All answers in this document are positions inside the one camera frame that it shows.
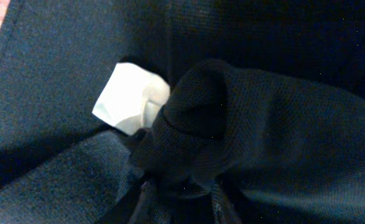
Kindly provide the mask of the black Sydrogen t-shirt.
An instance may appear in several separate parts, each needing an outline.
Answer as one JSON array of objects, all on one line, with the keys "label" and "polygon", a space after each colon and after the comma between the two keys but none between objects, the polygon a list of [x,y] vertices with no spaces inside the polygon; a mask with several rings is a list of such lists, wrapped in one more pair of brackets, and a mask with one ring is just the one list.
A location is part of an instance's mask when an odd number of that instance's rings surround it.
[{"label": "black Sydrogen t-shirt", "polygon": [[[132,136],[123,62],[170,87]],[[365,1],[11,1],[0,223],[365,223]]]}]

